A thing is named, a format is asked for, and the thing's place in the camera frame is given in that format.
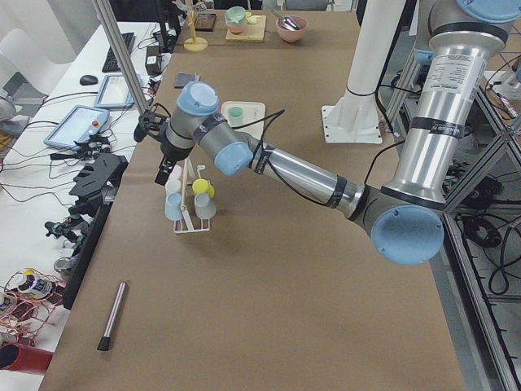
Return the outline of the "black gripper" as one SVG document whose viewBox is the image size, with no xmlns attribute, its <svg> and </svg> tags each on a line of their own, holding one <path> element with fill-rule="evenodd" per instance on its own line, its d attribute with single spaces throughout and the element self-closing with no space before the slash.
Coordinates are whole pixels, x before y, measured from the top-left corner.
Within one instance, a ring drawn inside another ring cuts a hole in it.
<svg viewBox="0 0 521 391">
<path fill-rule="evenodd" d="M 160 142 L 160 150 L 168 162 L 159 167 L 155 183 L 164 186 L 169 175 L 175 170 L 176 163 L 185 160 L 190 155 L 191 140 L 188 138 L 170 139 L 164 136 Z"/>
</svg>

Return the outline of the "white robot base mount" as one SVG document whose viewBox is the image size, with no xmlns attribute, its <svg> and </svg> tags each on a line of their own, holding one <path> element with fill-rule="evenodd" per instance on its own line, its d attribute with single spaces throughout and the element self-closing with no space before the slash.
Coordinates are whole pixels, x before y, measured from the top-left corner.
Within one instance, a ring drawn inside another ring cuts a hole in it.
<svg viewBox="0 0 521 391">
<path fill-rule="evenodd" d="M 322 129 L 327 143 L 381 144 L 379 115 L 373 104 L 368 109 L 343 104 L 322 106 Z"/>
</svg>

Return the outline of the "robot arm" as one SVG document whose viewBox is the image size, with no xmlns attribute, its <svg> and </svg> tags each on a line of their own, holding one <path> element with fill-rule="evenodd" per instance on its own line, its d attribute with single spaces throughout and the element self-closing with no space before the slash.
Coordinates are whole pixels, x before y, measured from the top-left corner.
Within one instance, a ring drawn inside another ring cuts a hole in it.
<svg viewBox="0 0 521 391">
<path fill-rule="evenodd" d="M 156 181 L 200 146 L 225 175 L 244 168 L 277 178 L 303 198 L 363 228 L 388 260 L 417 265 L 444 242 L 438 211 L 441 186 L 479 89 L 487 62 L 501 52 L 520 16 L 517 1 L 423 1 L 418 40 L 433 58 L 392 180 L 379 189 L 349 182 L 249 134 L 233 130 L 217 111 L 207 83 L 187 84 L 169 123 L 160 131 L 164 159 Z"/>
</svg>

